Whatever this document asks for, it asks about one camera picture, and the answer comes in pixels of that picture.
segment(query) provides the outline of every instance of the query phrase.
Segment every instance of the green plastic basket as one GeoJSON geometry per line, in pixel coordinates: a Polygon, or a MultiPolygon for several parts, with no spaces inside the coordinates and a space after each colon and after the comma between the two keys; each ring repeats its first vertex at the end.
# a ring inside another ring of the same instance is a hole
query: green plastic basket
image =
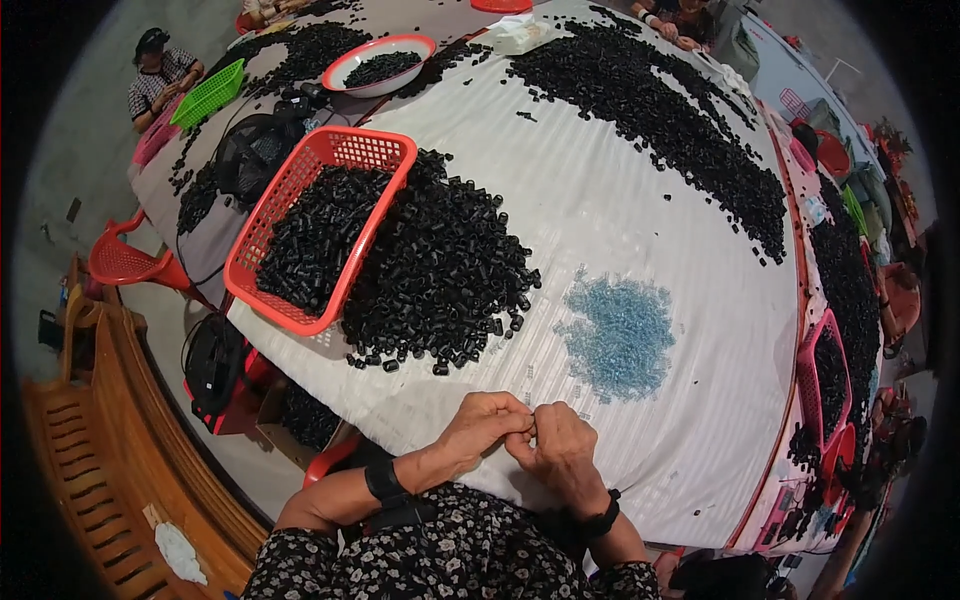
{"type": "Polygon", "coordinates": [[[184,96],[170,125],[188,130],[211,112],[233,100],[243,83],[243,61],[237,60],[184,96]]]}
{"type": "Polygon", "coordinates": [[[856,228],[860,232],[860,235],[866,235],[867,222],[863,218],[863,209],[860,208],[860,203],[856,201],[856,196],[854,196],[853,190],[850,189],[849,185],[843,186],[843,202],[847,207],[847,212],[853,217],[853,222],[856,223],[856,228]]]}

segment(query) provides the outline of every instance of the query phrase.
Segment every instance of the black fan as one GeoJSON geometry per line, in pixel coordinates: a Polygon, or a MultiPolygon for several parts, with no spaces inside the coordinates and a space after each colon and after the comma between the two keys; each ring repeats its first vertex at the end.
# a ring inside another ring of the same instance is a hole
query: black fan
{"type": "Polygon", "coordinates": [[[217,147],[220,191],[250,212],[303,133],[301,121],[272,114],[252,114],[234,125],[217,147]]]}

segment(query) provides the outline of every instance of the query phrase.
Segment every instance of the cardboard box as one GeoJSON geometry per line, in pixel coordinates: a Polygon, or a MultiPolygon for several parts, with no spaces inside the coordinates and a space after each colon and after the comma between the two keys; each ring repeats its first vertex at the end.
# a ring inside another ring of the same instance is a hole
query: cardboard box
{"type": "MultiPolygon", "coordinates": [[[[277,450],[293,461],[295,465],[302,468],[303,472],[306,472],[319,452],[295,440],[287,431],[287,428],[280,424],[280,414],[283,411],[283,393],[286,389],[286,377],[281,377],[271,386],[270,391],[263,399],[263,404],[260,405],[260,413],[256,418],[256,428],[270,440],[277,450]]],[[[356,427],[345,420],[341,420],[324,451],[349,438],[356,430],[356,427]]]]}

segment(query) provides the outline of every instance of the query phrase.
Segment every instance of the black and white patterned shirt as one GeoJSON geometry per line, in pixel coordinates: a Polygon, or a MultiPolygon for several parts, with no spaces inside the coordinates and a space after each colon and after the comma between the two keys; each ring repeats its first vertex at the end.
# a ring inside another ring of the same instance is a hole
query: black and white patterned shirt
{"type": "Polygon", "coordinates": [[[158,72],[144,73],[140,71],[133,83],[130,84],[130,91],[127,93],[131,119],[135,120],[136,117],[150,110],[150,105],[154,103],[163,88],[186,77],[186,74],[190,72],[190,67],[196,61],[197,58],[186,50],[167,48],[163,51],[158,72]]]}
{"type": "Polygon", "coordinates": [[[340,556],[337,541],[320,532],[273,532],[243,600],[660,599],[649,563],[618,564],[588,579],[532,513],[491,495],[444,484],[420,499],[437,507],[436,520],[388,527],[340,556]]]}

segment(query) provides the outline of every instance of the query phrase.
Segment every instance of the white tablecloth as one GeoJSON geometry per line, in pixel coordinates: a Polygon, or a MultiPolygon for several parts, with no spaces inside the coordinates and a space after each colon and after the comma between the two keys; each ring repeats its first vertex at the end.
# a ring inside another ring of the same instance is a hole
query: white tablecloth
{"type": "MultiPolygon", "coordinates": [[[[602,18],[578,0],[555,0],[536,13],[602,18]]],[[[689,56],[651,32],[644,38],[689,56]]],[[[493,340],[479,364],[450,377],[434,377],[427,360],[407,361],[396,373],[360,372],[343,360],[350,348],[336,331],[304,339],[241,301],[228,316],[302,387],[394,454],[433,442],[470,391],[508,390],[530,405],[565,399],[599,432],[596,464],[607,485],[623,492],[621,507],[645,539],[722,547],[779,441],[791,385],[798,309],[790,218],[783,219],[783,264],[761,266],[754,244],[734,234],[726,213],[680,173],[658,172],[614,135],[612,123],[584,121],[565,102],[534,104],[518,80],[501,85],[508,66],[496,56],[478,66],[463,62],[420,96],[386,105],[367,127],[452,153],[451,175],[503,195],[509,232],[534,249],[528,266],[543,275],[512,341],[493,340]],[[573,318],[563,295],[581,265],[589,276],[622,274],[670,291],[677,343],[655,398],[601,405],[568,376],[565,346],[552,328],[573,318]]],[[[636,101],[642,109],[643,99],[636,101]]],[[[766,128],[751,132],[725,104],[718,109],[778,173],[766,128]]],[[[549,503],[502,448],[464,481],[531,508],[549,503]]]]}

